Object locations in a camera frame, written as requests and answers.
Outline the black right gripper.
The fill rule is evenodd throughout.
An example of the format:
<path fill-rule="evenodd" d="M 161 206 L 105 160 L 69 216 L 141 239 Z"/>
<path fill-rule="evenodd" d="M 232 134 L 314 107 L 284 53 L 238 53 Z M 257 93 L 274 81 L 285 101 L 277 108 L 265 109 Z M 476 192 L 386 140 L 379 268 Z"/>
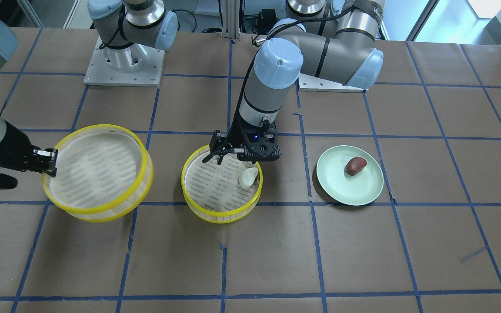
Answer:
<path fill-rule="evenodd" d="M 5 135 L 0 142 L 0 169 L 44 173 L 55 177 L 58 149 L 42 150 L 31 144 L 26 134 L 10 123 L 6 123 L 6 127 Z M 0 190 L 12 190 L 17 185 L 16 178 L 0 173 Z"/>

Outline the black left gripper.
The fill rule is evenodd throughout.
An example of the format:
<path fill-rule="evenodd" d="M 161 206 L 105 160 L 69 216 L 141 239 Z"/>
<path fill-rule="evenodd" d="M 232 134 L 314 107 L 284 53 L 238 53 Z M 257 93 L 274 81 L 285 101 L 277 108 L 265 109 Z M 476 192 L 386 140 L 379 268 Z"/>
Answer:
<path fill-rule="evenodd" d="M 233 154 L 241 162 L 274 162 L 281 157 L 275 123 L 257 127 L 245 121 L 235 121 L 227 132 L 216 130 L 210 140 L 210 154 L 202 163 L 217 157 L 221 165 L 226 155 Z"/>

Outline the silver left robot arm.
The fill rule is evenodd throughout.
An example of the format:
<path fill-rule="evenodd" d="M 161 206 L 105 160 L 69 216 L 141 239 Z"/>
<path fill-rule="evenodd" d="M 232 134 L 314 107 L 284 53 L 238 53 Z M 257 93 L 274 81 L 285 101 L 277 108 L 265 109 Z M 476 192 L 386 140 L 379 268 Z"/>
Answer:
<path fill-rule="evenodd" d="M 279 20 L 259 46 L 239 94 L 227 132 L 214 132 L 212 159 L 235 154 L 242 162 L 280 158 L 276 117 L 301 73 L 367 90 L 376 82 L 384 55 L 374 47 L 383 21 L 383 0 L 288 0 L 291 18 Z"/>

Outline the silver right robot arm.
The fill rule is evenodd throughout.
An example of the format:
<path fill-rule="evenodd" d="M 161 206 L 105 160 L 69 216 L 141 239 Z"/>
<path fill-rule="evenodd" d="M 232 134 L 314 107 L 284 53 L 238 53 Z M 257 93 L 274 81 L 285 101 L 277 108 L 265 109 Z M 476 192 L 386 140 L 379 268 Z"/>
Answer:
<path fill-rule="evenodd" d="M 100 123 L 125 127 L 149 143 L 157 178 L 181 160 L 189 140 L 224 127 L 228 117 L 229 40 L 220 34 L 177 34 L 165 52 L 159 87 L 84 84 L 97 32 L 14 27 L 18 51 L 0 71 L 0 115 L 34 145 L 52 148 L 68 133 Z"/>

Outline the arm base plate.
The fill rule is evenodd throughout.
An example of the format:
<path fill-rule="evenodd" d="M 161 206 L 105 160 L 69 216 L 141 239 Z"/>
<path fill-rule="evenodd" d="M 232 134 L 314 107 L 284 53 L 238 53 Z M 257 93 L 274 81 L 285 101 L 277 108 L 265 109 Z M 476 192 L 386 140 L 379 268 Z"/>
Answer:
<path fill-rule="evenodd" d="M 362 93 L 369 91 L 369 89 L 348 87 L 342 83 L 312 77 L 304 73 L 299 74 L 297 83 L 299 89 L 306 92 Z"/>
<path fill-rule="evenodd" d="M 122 50 L 104 47 L 97 39 L 94 53 L 83 80 L 100 87 L 159 87 L 166 51 L 141 44 Z"/>

